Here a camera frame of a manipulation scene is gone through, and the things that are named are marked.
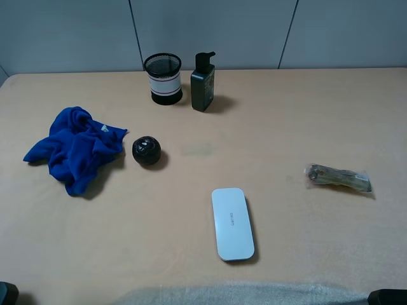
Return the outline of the black base part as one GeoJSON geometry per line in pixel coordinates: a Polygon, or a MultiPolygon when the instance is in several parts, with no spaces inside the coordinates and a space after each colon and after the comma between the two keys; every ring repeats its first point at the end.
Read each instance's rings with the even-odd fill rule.
{"type": "Polygon", "coordinates": [[[18,288],[8,282],[0,282],[0,305],[15,305],[19,296],[18,288]]]}
{"type": "Polygon", "coordinates": [[[380,289],[368,296],[369,305],[407,305],[407,290],[380,289]]]}

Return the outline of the black right base part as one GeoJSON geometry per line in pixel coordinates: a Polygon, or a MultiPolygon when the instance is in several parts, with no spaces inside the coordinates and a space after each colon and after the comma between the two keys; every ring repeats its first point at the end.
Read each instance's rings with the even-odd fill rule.
{"type": "Polygon", "coordinates": [[[380,289],[368,296],[369,305],[407,305],[407,290],[380,289]]]}

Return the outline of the black left base part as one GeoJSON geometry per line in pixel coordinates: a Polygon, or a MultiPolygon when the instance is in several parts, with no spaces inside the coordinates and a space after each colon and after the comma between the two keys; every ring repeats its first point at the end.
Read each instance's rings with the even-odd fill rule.
{"type": "Polygon", "coordinates": [[[0,305],[15,305],[19,296],[18,288],[8,282],[0,282],[0,305]]]}

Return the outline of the blue cloth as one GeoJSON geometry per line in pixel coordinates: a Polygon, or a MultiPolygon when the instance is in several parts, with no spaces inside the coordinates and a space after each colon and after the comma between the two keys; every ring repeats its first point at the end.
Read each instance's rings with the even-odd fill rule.
{"type": "Polygon", "coordinates": [[[126,129],[100,123],[81,107],[68,107],[52,123],[24,161],[47,161],[49,174],[64,183],[70,196],[82,196],[100,167],[123,151],[126,129]]]}

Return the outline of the black round ball object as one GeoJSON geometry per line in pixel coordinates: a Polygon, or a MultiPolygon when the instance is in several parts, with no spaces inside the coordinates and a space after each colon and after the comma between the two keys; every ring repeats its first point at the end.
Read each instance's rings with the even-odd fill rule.
{"type": "Polygon", "coordinates": [[[132,144],[132,155],[141,166],[154,165],[161,157],[161,145],[152,136],[138,138],[132,144]]]}

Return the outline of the grey robot torso cover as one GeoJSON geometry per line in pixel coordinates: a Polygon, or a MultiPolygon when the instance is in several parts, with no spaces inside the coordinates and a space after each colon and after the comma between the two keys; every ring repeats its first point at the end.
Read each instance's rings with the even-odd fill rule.
{"type": "Polygon", "coordinates": [[[129,292],[115,304],[367,304],[368,296],[320,284],[227,283],[148,287],[129,292]]]}

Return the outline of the clear plastic snack packet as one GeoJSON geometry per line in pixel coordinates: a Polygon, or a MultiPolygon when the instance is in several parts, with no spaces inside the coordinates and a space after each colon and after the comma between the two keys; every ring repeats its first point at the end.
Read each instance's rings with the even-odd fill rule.
{"type": "Polygon", "coordinates": [[[309,187],[346,187],[358,193],[373,193],[366,172],[337,169],[315,163],[309,164],[303,172],[309,187]]]}

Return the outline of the white rectangular case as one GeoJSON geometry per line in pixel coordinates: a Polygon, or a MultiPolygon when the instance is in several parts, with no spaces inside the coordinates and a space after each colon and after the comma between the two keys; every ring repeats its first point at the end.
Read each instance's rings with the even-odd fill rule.
{"type": "Polygon", "coordinates": [[[211,197],[218,255],[226,262],[250,259],[255,247],[243,190],[215,189],[211,197]]]}

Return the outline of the dark pump dispenser bottle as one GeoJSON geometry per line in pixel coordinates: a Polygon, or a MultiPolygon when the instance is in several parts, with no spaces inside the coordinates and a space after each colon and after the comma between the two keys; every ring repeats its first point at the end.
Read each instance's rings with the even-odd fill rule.
{"type": "Polygon", "coordinates": [[[191,105],[196,111],[205,112],[214,98],[215,66],[210,58],[214,51],[195,55],[195,70],[191,74],[191,105]]]}

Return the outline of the black mesh pen holder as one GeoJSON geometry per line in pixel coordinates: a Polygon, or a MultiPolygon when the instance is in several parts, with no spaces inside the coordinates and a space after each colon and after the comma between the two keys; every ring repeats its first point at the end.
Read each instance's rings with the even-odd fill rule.
{"type": "Polygon", "coordinates": [[[156,53],[145,59],[152,100],[159,105],[174,105],[183,97],[181,59],[172,53],[156,53]]]}

